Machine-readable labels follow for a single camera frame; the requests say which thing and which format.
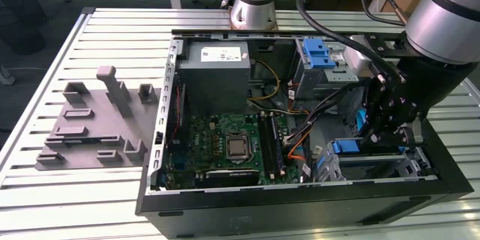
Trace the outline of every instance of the red wire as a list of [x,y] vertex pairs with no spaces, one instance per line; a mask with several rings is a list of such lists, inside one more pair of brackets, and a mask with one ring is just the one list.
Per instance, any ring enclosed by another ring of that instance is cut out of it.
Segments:
[[178,125],[175,126],[175,130],[174,130],[174,134],[172,134],[172,138],[168,144],[171,144],[175,134],[178,133],[178,129],[180,126],[180,87],[178,87],[178,99],[176,99],[176,108],[178,108]]

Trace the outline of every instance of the black computer chassis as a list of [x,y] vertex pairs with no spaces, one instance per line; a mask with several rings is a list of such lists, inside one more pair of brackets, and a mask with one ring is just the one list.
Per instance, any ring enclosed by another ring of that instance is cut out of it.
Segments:
[[[258,33],[312,35],[312,32]],[[147,153],[135,214],[144,216],[167,238],[231,236],[391,223],[422,208],[452,201],[474,192],[428,120],[422,122],[422,130],[428,141],[423,150],[435,168],[438,180],[364,182],[322,187],[312,183],[286,189],[247,188],[232,192],[192,191],[147,196],[147,166],[151,156]]]

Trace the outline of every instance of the orange wire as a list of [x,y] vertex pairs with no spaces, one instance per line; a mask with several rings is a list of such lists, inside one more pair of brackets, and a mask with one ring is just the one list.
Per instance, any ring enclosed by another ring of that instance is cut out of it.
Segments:
[[292,113],[299,113],[300,111],[295,111],[294,109],[292,109],[292,102],[294,102],[294,100],[290,100],[288,101],[288,112],[292,112]]
[[299,142],[295,144],[291,152],[290,152],[288,155],[287,155],[287,157],[288,157],[290,159],[298,159],[298,158],[300,158],[300,159],[304,160],[303,157],[295,156],[295,155],[292,155],[292,154],[294,154],[295,150],[298,149],[299,145],[302,144],[302,142],[306,140],[306,138],[307,138],[307,136],[308,136],[308,134],[310,134],[311,131],[312,131],[312,129],[310,129],[310,130],[307,131],[306,135],[300,138]]

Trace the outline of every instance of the green motherboard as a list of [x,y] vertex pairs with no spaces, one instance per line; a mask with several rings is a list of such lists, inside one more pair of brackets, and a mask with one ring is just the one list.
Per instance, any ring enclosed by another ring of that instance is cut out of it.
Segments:
[[[199,188],[196,172],[210,170],[258,170],[258,185],[298,183],[295,162],[286,163],[282,176],[272,178],[266,175],[259,117],[236,114],[191,117],[188,149],[171,153],[170,157],[171,189]],[[288,134],[286,116],[278,114],[274,118],[278,124],[275,132],[282,140]]]

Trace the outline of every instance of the yellow wire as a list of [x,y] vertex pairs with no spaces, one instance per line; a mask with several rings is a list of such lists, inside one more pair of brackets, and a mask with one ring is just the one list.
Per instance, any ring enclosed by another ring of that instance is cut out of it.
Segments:
[[267,69],[268,69],[268,70],[271,71],[271,73],[274,74],[275,79],[278,80],[278,87],[276,87],[274,93],[270,94],[270,95],[267,95],[267,96],[264,96],[264,97],[247,98],[247,99],[251,100],[251,101],[259,101],[259,100],[263,100],[263,99],[268,99],[268,98],[274,97],[274,96],[279,93],[279,90],[280,90],[280,79],[279,79],[279,76],[278,76],[278,74],[275,73],[274,69],[272,69],[263,61],[260,61],[260,60],[256,60],[256,61],[260,62],[260,63],[263,63],[263,65],[267,67]]

